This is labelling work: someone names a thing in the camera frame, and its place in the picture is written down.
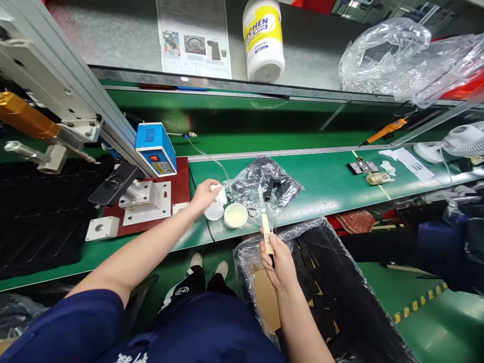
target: gold cylinder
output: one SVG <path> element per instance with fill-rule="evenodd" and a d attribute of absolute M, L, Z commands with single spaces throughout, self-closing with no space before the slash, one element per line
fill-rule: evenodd
<path fill-rule="evenodd" d="M 52 139 L 61 129 L 59 125 L 11 92 L 2 93 L 0 119 L 34 139 Z"/>

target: navy blue shirt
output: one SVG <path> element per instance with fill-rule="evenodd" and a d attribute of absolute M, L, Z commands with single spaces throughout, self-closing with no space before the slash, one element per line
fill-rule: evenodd
<path fill-rule="evenodd" d="M 247 307 L 207 292 L 171 307 L 153 329 L 117 343 L 120 297 L 109 290 L 63 299 L 37 319 L 0 357 L 15 362 L 284 362 Z"/>

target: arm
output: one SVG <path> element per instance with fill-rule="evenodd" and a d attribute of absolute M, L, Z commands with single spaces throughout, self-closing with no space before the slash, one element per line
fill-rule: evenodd
<path fill-rule="evenodd" d="M 163 261 L 175 243 L 223 188 L 219 186 L 211 191 L 212 184 L 218 185 L 220 182 L 208 179 L 198 185 L 186 208 L 117 250 L 79 282 L 66 297 L 88 290 L 108 289 L 117 293 L 126 307 L 131 291 Z"/>
<path fill-rule="evenodd" d="M 297 281 L 289 247 L 274 233 L 271 233 L 269 242 L 274 249 L 275 268 L 272 268 L 264 240 L 261 241 L 261 259 L 276 290 L 279 317 L 291 361 L 334 363 Z"/>

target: desk fan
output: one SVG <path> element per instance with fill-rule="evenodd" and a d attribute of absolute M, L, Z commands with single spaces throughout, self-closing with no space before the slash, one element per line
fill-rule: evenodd
<path fill-rule="evenodd" d="M 484 121 L 458 126 L 443 141 L 436 144 L 418 143 L 413 150 L 423 160 L 435 164 L 444 161 L 442 150 L 461 157 L 484 155 Z"/>

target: black pants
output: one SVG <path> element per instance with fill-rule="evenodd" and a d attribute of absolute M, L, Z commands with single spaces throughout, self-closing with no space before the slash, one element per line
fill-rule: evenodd
<path fill-rule="evenodd" d="M 225 285 L 223 276 L 215 274 L 208 282 L 207 291 L 218 292 L 225 295 L 237 296 L 233 290 Z M 205 275 L 201 266 L 193 266 L 188 269 L 187 276 L 177 285 L 172 287 L 166 294 L 160 312 L 169 306 L 175 305 L 183 299 L 205 292 Z"/>

